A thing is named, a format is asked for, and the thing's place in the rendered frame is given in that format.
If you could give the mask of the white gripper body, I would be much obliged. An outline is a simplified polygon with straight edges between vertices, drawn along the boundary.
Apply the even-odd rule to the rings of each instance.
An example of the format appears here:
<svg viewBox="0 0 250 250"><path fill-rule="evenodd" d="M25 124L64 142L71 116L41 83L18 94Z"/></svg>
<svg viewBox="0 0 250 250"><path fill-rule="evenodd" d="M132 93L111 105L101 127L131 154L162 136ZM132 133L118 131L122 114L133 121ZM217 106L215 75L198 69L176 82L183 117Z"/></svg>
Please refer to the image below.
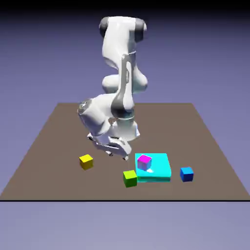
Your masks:
<svg viewBox="0 0 250 250"><path fill-rule="evenodd" d="M113 154L120 155L122 158L131 153L131 146L127 141L124 141L122 138L118 137L108 137L109 142L107 144L101 144L98 142L92 135L89 133L87 138L93 143L96 149L102 150L109 154L112 152Z"/></svg>

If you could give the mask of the small blue cube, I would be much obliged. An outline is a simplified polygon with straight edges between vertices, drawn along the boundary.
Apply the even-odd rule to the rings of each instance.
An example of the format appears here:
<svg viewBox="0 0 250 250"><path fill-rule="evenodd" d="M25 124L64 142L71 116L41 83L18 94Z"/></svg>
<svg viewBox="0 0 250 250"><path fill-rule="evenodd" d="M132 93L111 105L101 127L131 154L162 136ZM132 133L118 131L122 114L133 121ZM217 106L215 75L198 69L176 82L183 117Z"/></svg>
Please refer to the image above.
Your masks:
<svg viewBox="0 0 250 250"><path fill-rule="evenodd" d="M194 172L191 167L182 167L180 168L180 177L183 182L192 182Z"/></svg>

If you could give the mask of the small yellow cube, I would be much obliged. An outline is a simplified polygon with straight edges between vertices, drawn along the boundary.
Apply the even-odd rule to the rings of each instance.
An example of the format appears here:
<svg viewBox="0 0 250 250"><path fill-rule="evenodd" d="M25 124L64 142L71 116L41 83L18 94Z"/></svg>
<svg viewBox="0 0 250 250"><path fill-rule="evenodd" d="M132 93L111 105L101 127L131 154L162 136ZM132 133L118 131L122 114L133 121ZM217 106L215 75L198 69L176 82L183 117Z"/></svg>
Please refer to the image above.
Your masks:
<svg viewBox="0 0 250 250"><path fill-rule="evenodd" d="M93 167L93 158L89 154L79 157L79 160L80 160L80 165L84 170Z"/></svg>

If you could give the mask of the small magenta cube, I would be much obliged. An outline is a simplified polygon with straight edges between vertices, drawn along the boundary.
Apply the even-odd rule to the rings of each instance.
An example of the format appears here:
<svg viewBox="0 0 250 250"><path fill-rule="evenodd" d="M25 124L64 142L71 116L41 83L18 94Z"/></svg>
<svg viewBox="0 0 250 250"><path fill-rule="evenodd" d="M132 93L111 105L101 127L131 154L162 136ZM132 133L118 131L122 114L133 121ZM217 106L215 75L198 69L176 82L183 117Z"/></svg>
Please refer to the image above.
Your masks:
<svg viewBox="0 0 250 250"><path fill-rule="evenodd" d="M143 171L147 171L148 169L151 168L151 163L152 163L152 158L142 154L137 159L137 168Z"/></svg>

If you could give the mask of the large cyan box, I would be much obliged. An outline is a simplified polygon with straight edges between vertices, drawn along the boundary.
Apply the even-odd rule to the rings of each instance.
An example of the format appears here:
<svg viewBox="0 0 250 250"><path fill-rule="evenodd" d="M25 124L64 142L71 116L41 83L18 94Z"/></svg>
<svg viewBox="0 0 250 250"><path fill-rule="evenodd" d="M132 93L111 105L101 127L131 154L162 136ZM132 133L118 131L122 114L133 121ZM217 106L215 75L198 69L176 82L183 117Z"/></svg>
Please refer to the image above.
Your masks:
<svg viewBox="0 0 250 250"><path fill-rule="evenodd" d="M151 168L143 171L137 168L137 159L142 155L152 158ZM166 153L136 153L135 171L139 183L169 182L171 180L171 167Z"/></svg>

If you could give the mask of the small green cube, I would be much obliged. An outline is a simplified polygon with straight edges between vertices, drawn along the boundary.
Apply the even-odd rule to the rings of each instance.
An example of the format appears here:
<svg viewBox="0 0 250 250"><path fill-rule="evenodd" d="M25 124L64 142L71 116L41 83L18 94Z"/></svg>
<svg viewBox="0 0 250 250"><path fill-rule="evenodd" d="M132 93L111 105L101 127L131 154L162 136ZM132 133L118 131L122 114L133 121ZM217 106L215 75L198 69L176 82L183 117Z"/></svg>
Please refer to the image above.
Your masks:
<svg viewBox="0 0 250 250"><path fill-rule="evenodd" d="M136 175L135 170L124 171L123 181L127 188L135 187L137 185L137 175Z"/></svg>

